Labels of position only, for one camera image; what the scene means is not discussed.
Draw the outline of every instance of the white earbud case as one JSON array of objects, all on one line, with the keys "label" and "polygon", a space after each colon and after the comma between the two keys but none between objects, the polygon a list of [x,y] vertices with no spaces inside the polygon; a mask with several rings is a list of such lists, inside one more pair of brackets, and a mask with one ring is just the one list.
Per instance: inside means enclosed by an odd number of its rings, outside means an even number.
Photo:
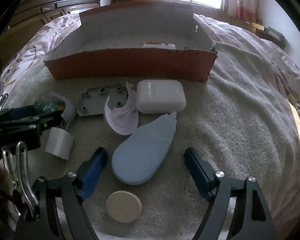
[{"label": "white earbud case", "polygon": [[170,114],[186,107],[186,96],[176,80],[143,80],[137,86],[137,109],[143,114]]}]

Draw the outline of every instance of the metal screw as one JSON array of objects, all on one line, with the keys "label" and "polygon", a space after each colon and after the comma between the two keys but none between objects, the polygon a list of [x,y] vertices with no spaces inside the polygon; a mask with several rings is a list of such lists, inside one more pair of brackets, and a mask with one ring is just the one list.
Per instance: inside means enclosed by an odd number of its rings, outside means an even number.
[{"label": "metal screw", "polygon": [[248,177],[248,181],[250,181],[250,182],[256,182],[256,178],[253,177],[253,176],[249,176]]},{"label": "metal screw", "polygon": [[11,184],[14,188],[17,187],[17,182],[14,179],[11,180]]},{"label": "metal screw", "polygon": [[37,178],[37,181],[38,181],[38,182],[43,182],[43,178],[38,177],[38,178]]},{"label": "metal screw", "polygon": [[68,173],[68,176],[69,176],[70,178],[74,178],[75,176],[77,176],[77,174],[75,173],[75,171],[70,171],[70,172]]},{"label": "metal screw", "polygon": [[216,171],[216,176],[218,178],[223,178],[225,176],[224,172],[223,171]]}]

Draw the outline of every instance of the window sill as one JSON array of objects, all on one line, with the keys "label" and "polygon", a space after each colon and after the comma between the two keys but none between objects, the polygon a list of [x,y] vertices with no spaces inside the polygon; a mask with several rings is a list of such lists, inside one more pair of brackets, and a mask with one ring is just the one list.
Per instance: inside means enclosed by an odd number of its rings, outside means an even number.
[{"label": "window sill", "polygon": [[215,7],[212,7],[212,6],[203,4],[203,3],[198,3],[198,2],[191,2],[191,1],[186,1],[186,0],[166,0],[166,1],[173,1],[173,2],[182,3],[182,4],[189,4],[189,5],[205,7],[205,8],[210,9],[210,10],[222,11],[219,8],[215,8]]}]

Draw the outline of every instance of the white plastic piece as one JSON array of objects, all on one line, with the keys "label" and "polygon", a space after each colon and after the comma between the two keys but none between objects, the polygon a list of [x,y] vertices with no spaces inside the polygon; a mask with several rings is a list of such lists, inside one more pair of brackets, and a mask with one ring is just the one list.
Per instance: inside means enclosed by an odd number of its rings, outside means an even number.
[{"label": "white plastic piece", "polygon": [[182,84],[176,80],[143,80],[137,86],[137,109],[143,114],[181,112],[186,107]]},{"label": "white plastic piece", "polygon": [[119,134],[129,135],[132,134],[138,127],[139,113],[136,107],[137,93],[133,90],[133,85],[127,82],[126,84],[128,92],[127,103],[123,107],[115,107],[110,110],[108,102],[105,104],[104,117],[110,127]]},{"label": "white plastic piece", "polygon": [[145,42],[143,48],[176,49],[176,46],[170,43]]},{"label": "white plastic piece", "polygon": [[45,151],[68,160],[74,137],[65,130],[52,127]]},{"label": "white plastic piece", "polygon": [[140,126],[114,151],[112,169],[115,176],[130,185],[151,179],[160,167],[176,131],[177,113],[165,114]]},{"label": "white plastic piece", "polygon": [[59,102],[61,100],[66,104],[66,108],[64,109],[63,113],[61,114],[61,117],[67,123],[73,121],[75,118],[75,114],[77,112],[76,105],[70,99],[63,97],[62,95],[59,95],[58,93],[53,92],[53,91],[50,93],[50,97],[56,98],[57,102]]},{"label": "white plastic piece", "polygon": [[127,191],[112,193],[107,200],[106,208],[110,217],[121,223],[137,220],[142,212],[140,199]]}]

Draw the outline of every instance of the metal clip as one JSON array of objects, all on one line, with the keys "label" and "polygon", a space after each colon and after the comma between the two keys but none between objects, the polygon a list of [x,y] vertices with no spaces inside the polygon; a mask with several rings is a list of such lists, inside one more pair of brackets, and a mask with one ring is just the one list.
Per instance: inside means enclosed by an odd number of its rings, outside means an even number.
[{"label": "metal clip", "polygon": [[[10,194],[13,195],[14,190],[18,190],[25,197],[26,204],[28,205],[31,216],[36,218],[39,213],[39,201],[38,198],[32,191],[32,187],[30,185],[29,173],[28,173],[28,149],[24,142],[18,142],[16,147],[17,154],[17,171],[12,163],[12,154],[8,147],[2,147],[2,159],[3,166],[5,170],[9,174],[9,190]],[[13,205],[18,215],[20,215],[20,211]]]},{"label": "metal clip", "polygon": [[[12,153],[7,146],[2,147],[2,160],[3,166],[8,173],[10,195],[13,195],[13,191],[17,190],[18,188],[18,178],[16,177],[15,168],[12,163]],[[13,207],[17,214],[20,216],[21,213],[18,210],[17,206],[13,204]]]},{"label": "metal clip", "polygon": [[0,96],[0,111],[2,110],[2,107],[4,103],[7,101],[8,97],[9,97],[8,93],[5,93],[4,96],[3,95]]},{"label": "metal clip", "polygon": [[31,216],[36,218],[39,210],[39,201],[32,191],[28,173],[28,149],[24,142],[18,142],[17,148],[18,180]]}]

